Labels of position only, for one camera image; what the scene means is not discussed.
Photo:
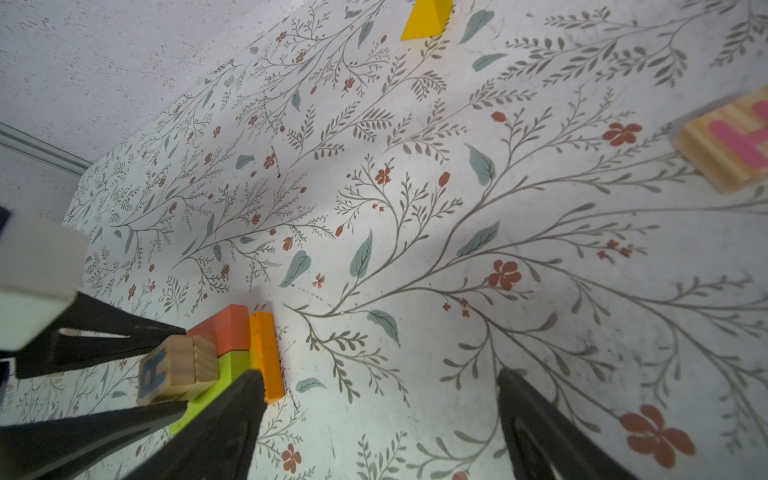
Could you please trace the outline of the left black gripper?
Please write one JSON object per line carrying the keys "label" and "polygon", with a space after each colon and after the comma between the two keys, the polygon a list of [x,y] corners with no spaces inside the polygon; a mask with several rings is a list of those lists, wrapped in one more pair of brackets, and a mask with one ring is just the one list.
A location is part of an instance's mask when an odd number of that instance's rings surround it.
{"label": "left black gripper", "polygon": [[[1,209],[1,393],[11,382],[146,354],[186,330],[80,293],[88,237],[35,214]],[[3,426],[3,479],[73,479],[182,418],[169,402]]]}

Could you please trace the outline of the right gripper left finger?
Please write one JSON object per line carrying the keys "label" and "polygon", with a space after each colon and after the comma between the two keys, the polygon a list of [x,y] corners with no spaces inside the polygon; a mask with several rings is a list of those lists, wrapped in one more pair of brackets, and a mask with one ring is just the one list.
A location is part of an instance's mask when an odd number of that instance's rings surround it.
{"label": "right gripper left finger", "polygon": [[130,479],[245,479],[267,409],[262,374],[249,370]]}

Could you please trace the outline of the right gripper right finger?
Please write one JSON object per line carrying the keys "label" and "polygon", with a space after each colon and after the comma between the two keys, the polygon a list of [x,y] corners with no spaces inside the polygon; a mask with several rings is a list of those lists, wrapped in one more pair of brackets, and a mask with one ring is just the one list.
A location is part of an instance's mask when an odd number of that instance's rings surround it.
{"label": "right gripper right finger", "polygon": [[520,374],[497,376],[498,410],[516,479],[633,479]]}

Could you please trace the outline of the green wood block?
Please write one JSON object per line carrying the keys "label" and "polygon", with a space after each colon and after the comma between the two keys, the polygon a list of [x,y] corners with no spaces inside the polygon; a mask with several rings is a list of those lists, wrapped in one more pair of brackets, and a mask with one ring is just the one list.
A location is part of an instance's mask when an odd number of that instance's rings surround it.
{"label": "green wood block", "polygon": [[187,403],[185,414],[169,426],[169,434],[177,435],[198,414],[223,393],[240,375],[251,369],[248,351],[231,351],[218,358],[219,379],[202,394]]}

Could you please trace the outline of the letter R wood cube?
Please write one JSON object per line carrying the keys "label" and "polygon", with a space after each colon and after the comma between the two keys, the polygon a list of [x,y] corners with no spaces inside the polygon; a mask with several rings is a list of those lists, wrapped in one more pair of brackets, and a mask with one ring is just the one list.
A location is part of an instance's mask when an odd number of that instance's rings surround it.
{"label": "letter R wood cube", "polygon": [[218,380],[213,335],[172,335],[141,359],[137,405],[193,400]]}

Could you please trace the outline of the orange yellow wood block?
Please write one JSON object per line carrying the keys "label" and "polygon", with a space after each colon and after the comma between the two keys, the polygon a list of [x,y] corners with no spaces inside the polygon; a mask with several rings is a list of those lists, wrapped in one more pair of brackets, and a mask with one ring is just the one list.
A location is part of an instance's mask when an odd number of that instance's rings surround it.
{"label": "orange yellow wood block", "polygon": [[274,404],[285,396],[273,315],[254,312],[249,317],[251,368],[263,377],[265,402]]}

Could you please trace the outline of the red orange wood block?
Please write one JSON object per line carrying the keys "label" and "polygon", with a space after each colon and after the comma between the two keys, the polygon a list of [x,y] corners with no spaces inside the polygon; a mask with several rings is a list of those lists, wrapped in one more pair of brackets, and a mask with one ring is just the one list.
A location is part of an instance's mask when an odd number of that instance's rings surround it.
{"label": "red orange wood block", "polygon": [[243,305],[229,305],[196,325],[188,336],[215,337],[217,356],[250,349],[249,310]]}

